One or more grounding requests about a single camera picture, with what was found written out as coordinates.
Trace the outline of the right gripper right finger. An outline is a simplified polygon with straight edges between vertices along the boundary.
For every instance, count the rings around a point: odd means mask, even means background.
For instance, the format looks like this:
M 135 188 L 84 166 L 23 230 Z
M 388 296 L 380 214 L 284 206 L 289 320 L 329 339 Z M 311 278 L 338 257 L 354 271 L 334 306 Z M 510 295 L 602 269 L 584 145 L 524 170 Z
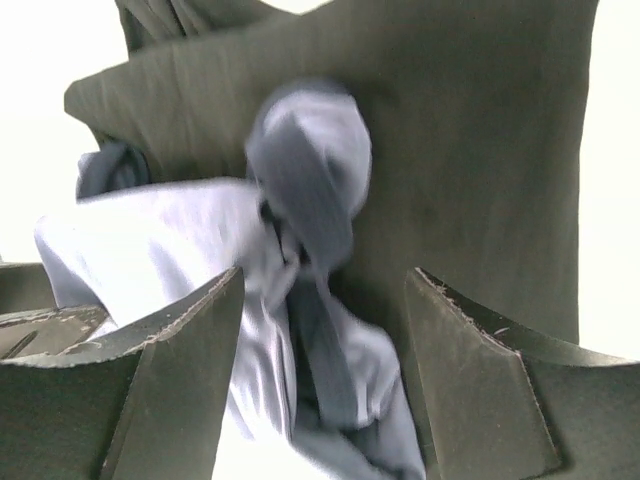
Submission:
M 431 479 L 635 479 L 639 365 L 539 333 L 422 269 L 410 387 Z

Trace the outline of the black tank top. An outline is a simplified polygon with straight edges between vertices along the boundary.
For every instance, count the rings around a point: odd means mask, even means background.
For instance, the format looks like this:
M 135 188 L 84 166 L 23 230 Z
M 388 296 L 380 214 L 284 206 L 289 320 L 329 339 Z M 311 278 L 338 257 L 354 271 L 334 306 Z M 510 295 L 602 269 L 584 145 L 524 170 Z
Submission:
M 421 267 L 569 342 L 578 333 L 579 151 L 593 1 L 121 1 L 128 60 L 73 82 L 65 111 L 139 148 L 157 181 L 238 176 L 278 86 L 332 77 L 371 132 L 355 252 L 332 281 L 397 343 Z

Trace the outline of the blue printed tank top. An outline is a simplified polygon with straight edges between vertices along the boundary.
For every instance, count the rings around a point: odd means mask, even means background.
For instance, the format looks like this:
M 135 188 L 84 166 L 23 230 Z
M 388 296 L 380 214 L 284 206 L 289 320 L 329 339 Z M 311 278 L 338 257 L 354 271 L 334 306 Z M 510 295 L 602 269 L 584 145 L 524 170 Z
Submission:
M 355 99 L 308 79 L 276 90 L 245 179 L 147 185 L 39 220 L 61 307 L 99 305 L 107 334 L 238 267 L 245 298 L 218 479 L 422 479 L 388 335 L 334 297 L 365 203 L 371 141 Z

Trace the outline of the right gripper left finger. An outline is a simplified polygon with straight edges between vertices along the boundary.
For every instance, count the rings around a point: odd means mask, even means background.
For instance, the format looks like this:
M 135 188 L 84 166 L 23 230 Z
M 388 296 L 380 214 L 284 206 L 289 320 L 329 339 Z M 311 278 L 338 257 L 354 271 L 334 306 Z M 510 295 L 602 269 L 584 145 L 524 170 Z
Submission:
M 244 300 L 231 269 L 57 355 L 1 356 L 5 479 L 208 479 Z

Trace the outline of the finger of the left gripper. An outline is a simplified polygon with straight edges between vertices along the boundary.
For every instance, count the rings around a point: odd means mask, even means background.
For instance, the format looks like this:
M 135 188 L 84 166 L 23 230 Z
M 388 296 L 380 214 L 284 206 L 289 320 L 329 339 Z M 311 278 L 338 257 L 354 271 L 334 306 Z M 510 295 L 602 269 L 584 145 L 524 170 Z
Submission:
M 1 265 L 3 358 L 60 354 L 86 341 L 106 319 L 100 307 L 57 307 L 41 264 Z

